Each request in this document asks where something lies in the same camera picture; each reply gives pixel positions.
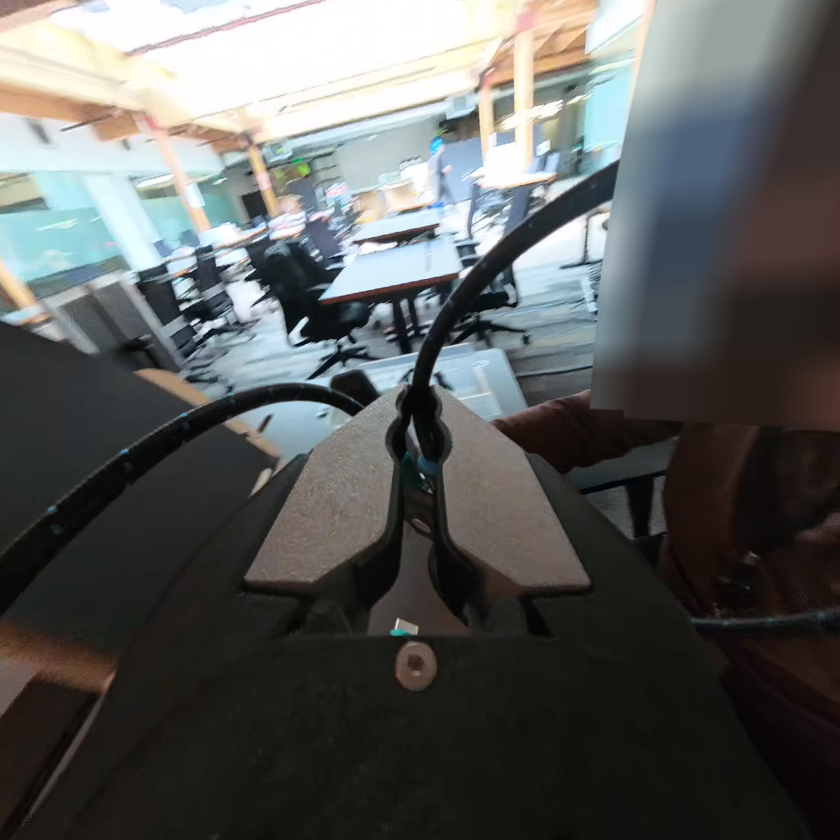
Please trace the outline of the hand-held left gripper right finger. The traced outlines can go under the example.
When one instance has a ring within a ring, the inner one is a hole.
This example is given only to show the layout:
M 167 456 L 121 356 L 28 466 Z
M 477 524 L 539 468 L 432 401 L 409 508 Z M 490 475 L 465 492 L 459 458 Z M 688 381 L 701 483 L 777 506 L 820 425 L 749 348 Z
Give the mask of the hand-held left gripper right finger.
M 434 386 L 437 593 L 457 617 L 500 602 L 578 595 L 592 580 L 527 454 Z

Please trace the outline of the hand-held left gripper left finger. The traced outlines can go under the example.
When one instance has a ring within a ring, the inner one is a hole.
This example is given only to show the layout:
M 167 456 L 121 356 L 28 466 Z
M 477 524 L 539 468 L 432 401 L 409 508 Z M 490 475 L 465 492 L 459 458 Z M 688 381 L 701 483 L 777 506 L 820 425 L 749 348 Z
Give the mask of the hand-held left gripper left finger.
M 403 526 L 407 388 L 395 387 L 333 429 L 306 457 L 244 578 L 260 595 L 372 607 L 396 581 Z

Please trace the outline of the clear plastic bin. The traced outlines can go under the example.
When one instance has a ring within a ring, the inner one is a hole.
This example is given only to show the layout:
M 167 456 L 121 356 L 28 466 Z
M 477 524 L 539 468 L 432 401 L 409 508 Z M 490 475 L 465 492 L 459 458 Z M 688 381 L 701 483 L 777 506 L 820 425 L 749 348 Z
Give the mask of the clear plastic bin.
M 418 353 L 385 360 L 367 361 L 342 368 L 316 380 L 333 386 L 333 381 L 361 371 L 378 395 L 410 385 Z M 522 389 L 503 350 L 477 350 L 462 343 L 441 350 L 432 381 L 489 421 L 519 413 L 527 408 Z

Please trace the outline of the black chair with jacket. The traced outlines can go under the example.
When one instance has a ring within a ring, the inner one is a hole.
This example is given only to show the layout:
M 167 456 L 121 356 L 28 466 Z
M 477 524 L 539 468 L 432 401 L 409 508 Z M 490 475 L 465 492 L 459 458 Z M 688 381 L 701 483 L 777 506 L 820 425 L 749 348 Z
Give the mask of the black chair with jacket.
M 320 301 L 330 286 L 325 270 L 312 258 L 303 259 L 292 244 L 275 243 L 268 247 L 261 266 L 261 278 L 283 313 L 287 333 L 300 328 L 301 340 L 295 348 L 307 344 L 331 342 L 331 354 L 324 356 L 309 376 L 316 379 L 340 364 L 350 361 L 377 361 L 354 337 L 354 331 L 371 320 L 370 308 L 359 301 Z

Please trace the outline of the white top desk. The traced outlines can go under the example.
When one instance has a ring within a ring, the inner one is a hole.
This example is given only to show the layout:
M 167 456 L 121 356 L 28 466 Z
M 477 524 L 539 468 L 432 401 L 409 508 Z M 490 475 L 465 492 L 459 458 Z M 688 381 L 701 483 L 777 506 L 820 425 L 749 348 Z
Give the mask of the white top desk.
M 402 355 L 413 352 L 412 337 L 417 319 L 406 326 L 403 302 L 412 302 L 421 292 L 454 282 L 462 264 L 449 236 L 401 245 L 366 255 L 357 255 L 323 292 L 319 304 L 344 302 L 389 303 L 396 344 Z

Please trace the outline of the black monitor with white base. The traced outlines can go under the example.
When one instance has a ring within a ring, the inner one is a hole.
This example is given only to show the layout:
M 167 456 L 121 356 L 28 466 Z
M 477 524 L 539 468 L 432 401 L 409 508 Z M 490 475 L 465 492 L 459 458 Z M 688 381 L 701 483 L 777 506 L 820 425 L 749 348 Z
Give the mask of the black monitor with white base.
M 2 326 L 2 549 L 48 507 L 204 396 Z M 278 451 L 241 421 L 170 455 L 55 557 L 2 615 L 2 711 L 33 679 L 97 693 L 189 556 L 268 477 Z

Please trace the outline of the person's upper body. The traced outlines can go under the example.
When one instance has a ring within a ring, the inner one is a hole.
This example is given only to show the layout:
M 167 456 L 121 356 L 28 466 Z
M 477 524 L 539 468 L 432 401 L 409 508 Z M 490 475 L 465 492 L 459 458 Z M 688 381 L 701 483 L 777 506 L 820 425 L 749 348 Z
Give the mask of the person's upper body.
M 683 426 L 665 480 L 662 577 L 694 616 L 838 606 L 838 434 Z M 838 634 L 724 636 L 723 685 L 816 838 L 838 838 Z

